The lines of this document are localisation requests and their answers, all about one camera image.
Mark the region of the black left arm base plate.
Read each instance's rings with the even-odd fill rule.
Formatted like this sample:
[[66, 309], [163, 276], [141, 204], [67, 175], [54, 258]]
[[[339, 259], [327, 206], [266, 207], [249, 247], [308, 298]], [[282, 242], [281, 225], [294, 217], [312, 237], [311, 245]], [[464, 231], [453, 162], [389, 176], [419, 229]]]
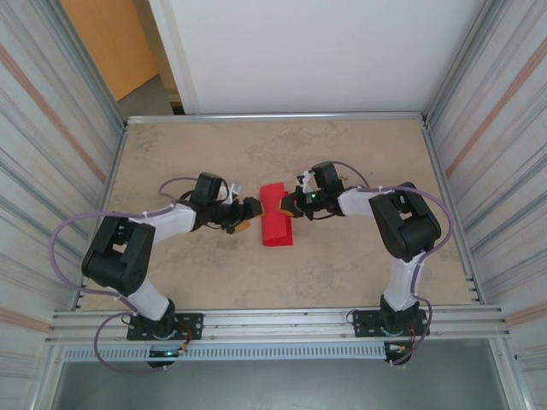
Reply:
[[129, 341], [200, 340], [203, 331], [202, 313], [174, 313], [159, 321], [143, 316], [131, 317], [126, 339]]

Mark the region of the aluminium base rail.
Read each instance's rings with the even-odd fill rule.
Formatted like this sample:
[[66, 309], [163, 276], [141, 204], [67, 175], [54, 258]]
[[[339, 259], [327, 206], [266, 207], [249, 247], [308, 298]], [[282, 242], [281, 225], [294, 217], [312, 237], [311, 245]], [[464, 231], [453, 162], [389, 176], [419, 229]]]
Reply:
[[[373, 332], [358, 313], [348, 308], [204, 310], [193, 332], [199, 343], [342, 342], [364, 336], [369, 340], [397, 340]], [[45, 341], [48, 345], [90, 344], [110, 311], [55, 313]], [[448, 305], [432, 309], [432, 340], [509, 337], [501, 308], [495, 305]]]

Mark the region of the aluminium side rail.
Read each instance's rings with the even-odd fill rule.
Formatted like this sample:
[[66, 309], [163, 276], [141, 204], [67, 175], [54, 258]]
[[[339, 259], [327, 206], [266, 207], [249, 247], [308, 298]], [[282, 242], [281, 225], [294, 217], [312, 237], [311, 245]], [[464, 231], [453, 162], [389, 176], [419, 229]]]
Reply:
[[473, 260], [470, 247], [468, 245], [468, 241], [465, 237], [462, 222], [460, 221], [459, 214], [456, 209], [456, 202], [450, 189], [449, 178], [447, 172], [444, 169], [443, 162], [441, 161], [441, 155], [439, 154], [438, 146], [435, 142], [432, 127], [429, 126], [426, 122], [422, 122], [421, 132], [424, 138], [427, 153], [432, 164], [432, 169], [437, 180], [441, 196], [451, 214], [453, 225], [453, 238], [462, 264], [465, 278], [470, 285], [469, 292], [471, 294], [472, 303], [484, 305], [485, 300], [482, 295], [481, 284], [476, 277], [476, 265]]
[[[110, 197], [112, 195], [112, 190], [114, 188], [115, 183], [115, 177], [119, 169], [120, 161], [121, 161], [121, 155], [123, 153], [123, 149], [126, 143], [127, 138], [127, 128], [124, 129], [123, 133], [121, 134], [120, 142], [116, 145], [116, 151], [114, 155], [114, 159], [112, 160], [112, 163], [109, 167], [109, 172], [107, 173], [107, 179], [103, 187], [101, 201], [98, 205], [98, 208], [96, 211], [105, 211], [109, 205]], [[78, 290], [74, 294], [74, 300], [72, 302], [71, 309], [72, 310], [78, 310], [81, 308], [83, 300], [85, 299], [85, 296], [87, 295], [87, 290], [89, 288], [88, 286], [89, 279], [80, 276], [79, 278], [79, 285], [81, 287], [81, 290]]]

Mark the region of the black base connector box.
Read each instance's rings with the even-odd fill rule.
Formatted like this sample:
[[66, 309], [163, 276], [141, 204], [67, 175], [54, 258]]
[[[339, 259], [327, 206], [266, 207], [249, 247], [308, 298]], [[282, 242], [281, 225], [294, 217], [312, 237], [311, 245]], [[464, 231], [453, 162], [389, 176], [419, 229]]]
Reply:
[[403, 366], [409, 361], [409, 358], [403, 357], [413, 348], [413, 345], [411, 342], [385, 342], [384, 348], [385, 361], [390, 366]]
[[179, 357], [177, 349], [151, 348], [148, 354], [147, 365], [150, 368], [167, 368]]

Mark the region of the aluminium corner post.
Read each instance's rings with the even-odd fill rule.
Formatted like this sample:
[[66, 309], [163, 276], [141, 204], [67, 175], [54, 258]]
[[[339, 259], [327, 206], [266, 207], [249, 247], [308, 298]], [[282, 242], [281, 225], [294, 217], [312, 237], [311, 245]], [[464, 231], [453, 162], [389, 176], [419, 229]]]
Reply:
[[61, 4], [61, 0], [29, 0], [30, 4], [52, 25], [54, 34], [68, 49], [70, 60], [76, 64], [84, 81], [97, 99], [110, 125], [121, 135], [127, 122], [100, 74], [76, 27]]
[[472, 65], [487, 38], [495, 31], [496, 21], [512, 2], [513, 0], [484, 0], [444, 79], [421, 114], [421, 123], [425, 128], [431, 128], [442, 114], [463, 74]]

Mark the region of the white door frame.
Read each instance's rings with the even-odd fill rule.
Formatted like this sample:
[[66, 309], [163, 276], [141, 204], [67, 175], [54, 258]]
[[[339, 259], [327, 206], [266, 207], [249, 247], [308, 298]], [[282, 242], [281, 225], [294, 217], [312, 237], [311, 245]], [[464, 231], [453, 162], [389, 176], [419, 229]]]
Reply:
[[161, 46], [158, 65], [169, 102], [185, 114], [201, 114], [182, 35], [176, 21], [174, 0], [148, 0]]

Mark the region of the corrugated metal side panel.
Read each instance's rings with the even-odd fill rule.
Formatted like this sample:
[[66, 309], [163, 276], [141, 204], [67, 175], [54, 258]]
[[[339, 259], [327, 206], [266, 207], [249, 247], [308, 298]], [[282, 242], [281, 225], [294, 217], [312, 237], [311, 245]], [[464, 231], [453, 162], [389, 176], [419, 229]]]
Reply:
[[72, 306], [119, 134], [68, 49], [29, 0], [0, 0], [0, 360], [36, 357], [51, 315]]
[[513, 0], [432, 124], [484, 299], [547, 353], [547, 0]]

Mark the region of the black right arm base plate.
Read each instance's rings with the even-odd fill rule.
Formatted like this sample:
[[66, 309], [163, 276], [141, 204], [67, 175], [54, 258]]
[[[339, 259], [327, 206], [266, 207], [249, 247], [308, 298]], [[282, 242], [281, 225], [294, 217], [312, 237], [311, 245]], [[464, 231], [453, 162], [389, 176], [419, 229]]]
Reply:
[[428, 336], [426, 312], [388, 313], [379, 310], [356, 310], [351, 313], [351, 324], [356, 337], [410, 337], [413, 330], [416, 336]]

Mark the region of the red cloth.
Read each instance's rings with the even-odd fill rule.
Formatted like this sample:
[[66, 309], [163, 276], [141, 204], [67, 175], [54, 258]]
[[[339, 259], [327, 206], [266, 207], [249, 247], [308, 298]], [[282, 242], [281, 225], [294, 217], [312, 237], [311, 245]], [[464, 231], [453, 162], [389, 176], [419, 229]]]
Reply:
[[262, 245], [289, 247], [294, 244], [291, 218], [279, 211], [281, 199], [287, 194], [283, 183], [263, 185], [259, 190], [262, 203]]

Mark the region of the orange wooden door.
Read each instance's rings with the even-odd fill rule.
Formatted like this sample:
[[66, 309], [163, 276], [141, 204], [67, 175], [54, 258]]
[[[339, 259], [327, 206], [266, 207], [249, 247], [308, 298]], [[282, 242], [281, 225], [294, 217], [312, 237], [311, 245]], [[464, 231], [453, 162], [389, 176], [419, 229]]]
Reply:
[[159, 74], [133, 0], [61, 0], [116, 101]]

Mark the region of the aluminium table end rail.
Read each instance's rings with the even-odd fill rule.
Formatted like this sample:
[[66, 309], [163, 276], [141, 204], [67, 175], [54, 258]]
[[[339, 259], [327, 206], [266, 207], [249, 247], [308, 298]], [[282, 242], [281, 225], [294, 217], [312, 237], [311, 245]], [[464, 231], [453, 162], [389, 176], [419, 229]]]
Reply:
[[423, 115], [413, 111], [368, 111], [339, 113], [274, 113], [274, 114], [188, 114], [130, 116], [128, 125], [161, 123], [230, 123], [230, 122], [272, 122], [306, 120], [418, 120]]

